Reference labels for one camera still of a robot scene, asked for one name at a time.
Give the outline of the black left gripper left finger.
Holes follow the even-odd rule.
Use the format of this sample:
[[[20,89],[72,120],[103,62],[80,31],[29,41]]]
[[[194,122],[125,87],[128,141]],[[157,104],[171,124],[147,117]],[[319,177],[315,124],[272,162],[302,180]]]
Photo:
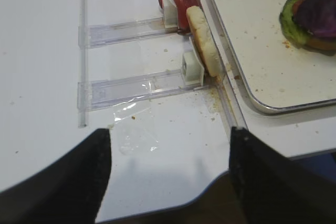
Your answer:
[[[110,132],[97,129],[50,166],[1,192],[1,223],[94,223],[110,174]]]

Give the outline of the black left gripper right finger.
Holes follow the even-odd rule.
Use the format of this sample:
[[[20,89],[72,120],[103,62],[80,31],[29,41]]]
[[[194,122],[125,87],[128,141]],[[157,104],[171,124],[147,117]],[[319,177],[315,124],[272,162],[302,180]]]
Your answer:
[[[231,128],[229,174],[248,223],[335,223],[335,183]]]

